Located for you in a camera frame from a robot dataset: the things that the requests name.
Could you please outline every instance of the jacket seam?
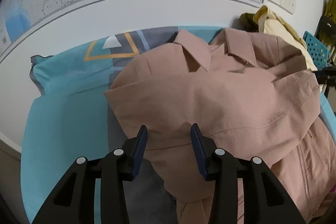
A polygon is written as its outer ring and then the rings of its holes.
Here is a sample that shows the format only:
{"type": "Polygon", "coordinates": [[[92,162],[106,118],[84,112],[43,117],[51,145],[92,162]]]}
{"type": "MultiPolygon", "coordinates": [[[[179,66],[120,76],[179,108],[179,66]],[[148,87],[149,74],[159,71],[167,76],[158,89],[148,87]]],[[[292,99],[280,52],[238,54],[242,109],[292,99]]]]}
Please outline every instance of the jacket seam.
{"type": "MultiPolygon", "coordinates": [[[[211,137],[211,136],[214,136],[216,134],[219,134],[219,133],[222,133],[222,132],[225,132],[225,131],[228,131],[228,130],[233,130],[233,129],[242,129],[242,128],[255,128],[255,129],[259,129],[259,128],[265,128],[269,125],[271,125],[272,123],[276,122],[278,119],[280,119],[281,117],[285,116],[286,114],[289,114],[289,113],[292,113],[294,112],[295,110],[297,110],[311,95],[312,93],[317,89],[318,87],[315,87],[312,92],[301,102],[301,104],[299,104],[294,110],[292,111],[288,111],[286,113],[284,113],[283,115],[281,115],[280,117],[278,117],[277,119],[275,119],[274,121],[272,121],[271,123],[263,126],[263,127],[237,127],[237,128],[228,128],[228,129],[224,129],[224,130],[221,130],[221,131],[218,131],[216,133],[213,133],[213,134],[210,134],[210,135],[206,135],[205,137],[211,137]]],[[[185,143],[185,144],[180,144],[180,145],[172,145],[172,146],[168,146],[168,147],[160,147],[160,148],[153,148],[153,149],[146,149],[146,151],[152,151],[152,150],[160,150],[160,149],[168,149],[168,148],[173,148],[173,147],[179,147],[179,146],[184,146],[184,145],[190,145],[191,142],[189,143],[185,143]]]]}

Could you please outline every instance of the blue plastic basket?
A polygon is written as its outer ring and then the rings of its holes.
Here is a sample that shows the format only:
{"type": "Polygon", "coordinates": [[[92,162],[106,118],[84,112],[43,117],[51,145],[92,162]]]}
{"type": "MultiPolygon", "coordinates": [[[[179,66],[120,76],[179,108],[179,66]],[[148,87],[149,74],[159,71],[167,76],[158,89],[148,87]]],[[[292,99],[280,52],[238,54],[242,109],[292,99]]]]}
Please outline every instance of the blue plastic basket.
{"type": "Polygon", "coordinates": [[[307,50],[312,57],[316,68],[322,69],[327,67],[328,58],[330,56],[328,48],[323,45],[323,43],[319,41],[316,37],[314,37],[310,32],[305,31],[303,39],[307,44],[307,50]]]}

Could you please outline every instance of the beige jacket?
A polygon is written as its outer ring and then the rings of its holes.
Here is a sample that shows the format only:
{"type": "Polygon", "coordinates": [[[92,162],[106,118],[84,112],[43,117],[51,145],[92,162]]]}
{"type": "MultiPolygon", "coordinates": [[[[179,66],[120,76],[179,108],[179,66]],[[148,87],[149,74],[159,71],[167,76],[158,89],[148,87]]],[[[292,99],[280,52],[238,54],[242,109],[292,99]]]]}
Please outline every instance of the beige jacket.
{"type": "MultiPolygon", "coordinates": [[[[214,191],[197,168],[194,122],[235,157],[263,158],[305,220],[336,184],[316,78],[281,38],[224,29],[208,45],[182,29],[174,43],[135,57],[105,96],[127,137],[147,126],[145,158],[177,198],[180,224],[206,224],[214,191]]],[[[239,181],[239,223],[243,201],[239,181]]]]}
{"type": "Polygon", "coordinates": [[[271,11],[267,6],[262,6],[253,16],[254,23],[258,24],[259,32],[276,35],[288,44],[299,49],[306,59],[308,69],[316,71],[313,59],[307,51],[306,42],[298,35],[296,30],[282,17],[271,11]]]}

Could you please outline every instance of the jacket zipper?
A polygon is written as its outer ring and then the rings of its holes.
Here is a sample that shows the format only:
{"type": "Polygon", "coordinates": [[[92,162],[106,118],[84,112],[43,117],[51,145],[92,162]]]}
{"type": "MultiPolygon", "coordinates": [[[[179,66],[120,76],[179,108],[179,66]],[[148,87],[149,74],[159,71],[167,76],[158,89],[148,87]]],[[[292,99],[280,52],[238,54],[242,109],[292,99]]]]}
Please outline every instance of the jacket zipper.
{"type": "Polygon", "coordinates": [[[303,159],[302,159],[302,154],[301,154],[301,149],[298,145],[296,147],[297,149],[297,154],[299,156],[299,161],[300,161],[300,167],[301,167],[301,174],[302,174],[302,180],[303,180],[303,185],[304,185],[304,192],[306,194],[306,199],[307,199],[307,205],[309,207],[309,194],[308,194],[308,184],[307,184],[307,179],[306,179],[306,174],[305,174],[305,167],[303,165],[303,159]]]}
{"type": "Polygon", "coordinates": [[[238,204],[239,204],[239,201],[241,201],[243,198],[244,198],[244,195],[241,195],[241,196],[238,198],[238,204]]]}

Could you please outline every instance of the jacket collar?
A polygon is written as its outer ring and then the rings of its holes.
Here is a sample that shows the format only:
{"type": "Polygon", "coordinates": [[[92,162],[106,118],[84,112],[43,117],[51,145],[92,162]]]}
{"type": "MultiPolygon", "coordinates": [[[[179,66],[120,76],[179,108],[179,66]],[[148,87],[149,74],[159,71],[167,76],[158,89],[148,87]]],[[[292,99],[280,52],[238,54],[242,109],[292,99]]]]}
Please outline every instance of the jacket collar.
{"type": "Polygon", "coordinates": [[[174,43],[180,44],[202,68],[209,71],[211,52],[208,43],[185,29],[179,31],[174,43]]]}
{"type": "MultiPolygon", "coordinates": [[[[209,71],[211,51],[208,43],[185,29],[179,31],[174,43],[180,44],[202,68],[209,71]]],[[[211,42],[212,45],[222,43],[227,45],[228,54],[235,55],[254,67],[257,66],[252,41],[247,32],[225,28],[211,42]]]]}
{"type": "Polygon", "coordinates": [[[257,61],[254,54],[252,41],[245,31],[225,28],[222,32],[225,33],[227,50],[230,55],[238,56],[239,58],[250,63],[252,66],[257,66],[257,61]]]}

